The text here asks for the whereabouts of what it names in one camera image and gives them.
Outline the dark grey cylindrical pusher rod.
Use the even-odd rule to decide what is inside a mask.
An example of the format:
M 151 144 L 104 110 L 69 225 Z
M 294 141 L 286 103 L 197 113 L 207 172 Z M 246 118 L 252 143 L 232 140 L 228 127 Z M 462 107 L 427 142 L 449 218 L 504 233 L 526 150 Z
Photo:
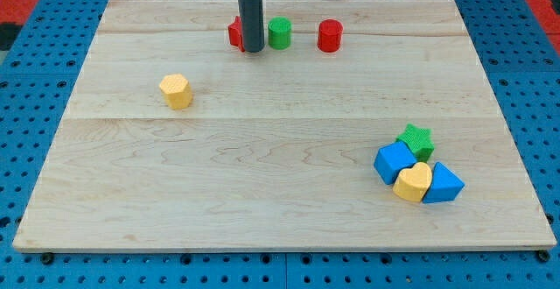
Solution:
M 259 53 L 264 48 L 263 0 L 238 0 L 244 49 Z

